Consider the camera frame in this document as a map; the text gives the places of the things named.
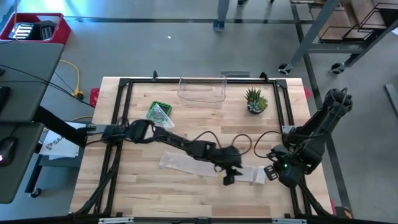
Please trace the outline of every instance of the wooden table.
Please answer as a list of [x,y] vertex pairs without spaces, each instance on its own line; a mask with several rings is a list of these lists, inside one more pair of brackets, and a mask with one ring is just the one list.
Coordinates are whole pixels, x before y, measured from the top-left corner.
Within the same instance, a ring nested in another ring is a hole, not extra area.
[[[119,77],[103,78],[93,123],[110,124],[119,79]],[[303,83],[299,78],[286,80],[295,124],[303,125],[310,118]],[[262,95],[268,99],[269,106],[260,115],[252,115],[246,109],[243,95],[249,86],[261,88]],[[228,84],[226,99],[221,109],[183,106],[177,96],[177,90],[178,84],[135,83],[128,114],[129,121],[142,118],[150,104],[156,100],[172,105],[170,119],[175,124],[172,132],[188,139],[210,130],[219,137],[223,146],[227,146],[231,144],[234,136],[240,133],[246,133],[256,141],[265,131],[279,131],[272,85]],[[124,98],[125,93],[121,100],[121,108],[124,106]],[[88,141],[99,138],[92,136]],[[210,135],[204,135],[203,139],[215,141]],[[265,155],[278,144],[281,144],[280,135],[268,134],[260,141],[258,153]],[[243,150],[249,146],[249,142],[241,138],[236,141],[235,146]],[[86,147],[73,194],[71,212],[83,206],[97,187],[105,147],[100,142]],[[241,218],[283,217],[285,213],[293,214],[289,189],[277,180],[272,182],[267,180],[264,185],[236,182],[225,187],[217,178],[159,168],[160,158],[165,151],[184,154],[183,151],[161,142],[150,144],[124,142],[113,214],[123,212],[124,216],[134,217]],[[252,151],[244,155],[242,160],[244,165],[250,166],[271,164],[267,159],[256,157]],[[331,212],[322,166],[319,165],[306,178],[308,188],[324,208]],[[108,190],[104,192],[102,208],[106,203]],[[298,200],[300,208],[304,211],[299,190]]]

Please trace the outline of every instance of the transparent bin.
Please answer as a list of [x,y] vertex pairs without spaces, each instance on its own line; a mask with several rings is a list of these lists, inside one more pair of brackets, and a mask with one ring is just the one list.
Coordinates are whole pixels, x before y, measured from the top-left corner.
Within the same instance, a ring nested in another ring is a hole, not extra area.
[[180,78],[178,96],[184,106],[221,108],[225,100],[226,77]]

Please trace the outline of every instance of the red bin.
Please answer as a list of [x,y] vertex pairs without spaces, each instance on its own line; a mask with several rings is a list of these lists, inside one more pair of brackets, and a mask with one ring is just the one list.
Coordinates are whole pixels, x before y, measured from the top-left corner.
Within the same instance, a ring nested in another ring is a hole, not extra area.
[[[8,20],[7,25],[3,28],[0,34],[0,40],[11,40],[8,35],[14,27],[14,16]],[[21,42],[41,42],[41,43],[59,43],[65,45],[70,34],[70,27],[63,18],[62,13],[17,13],[17,22],[40,22],[39,16],[59,17],[54,33],[49,40],[19,40]]]

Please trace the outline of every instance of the potted plant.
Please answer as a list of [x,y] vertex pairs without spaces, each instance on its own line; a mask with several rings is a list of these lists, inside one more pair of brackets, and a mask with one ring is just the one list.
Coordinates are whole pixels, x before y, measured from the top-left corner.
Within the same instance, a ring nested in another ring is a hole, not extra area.
[[248,89],[246,91],[245,98],[248,101],[248,110],[252,114],[259,114],[268,107],[268,101],[265,97],[260,96],[261,90],[255,88]]

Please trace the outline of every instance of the person's foot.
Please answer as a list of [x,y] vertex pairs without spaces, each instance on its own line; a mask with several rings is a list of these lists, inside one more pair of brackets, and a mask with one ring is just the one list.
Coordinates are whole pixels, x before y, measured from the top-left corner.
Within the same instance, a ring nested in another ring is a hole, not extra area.
[[238,0],[239,7],[243,7],[246,3],[248,3],[248,0]]
[[224,22],[220,22],[219,20],[214,20],[213,22],[213,29],[216,32],[223,32],[225,29],[225,23]]

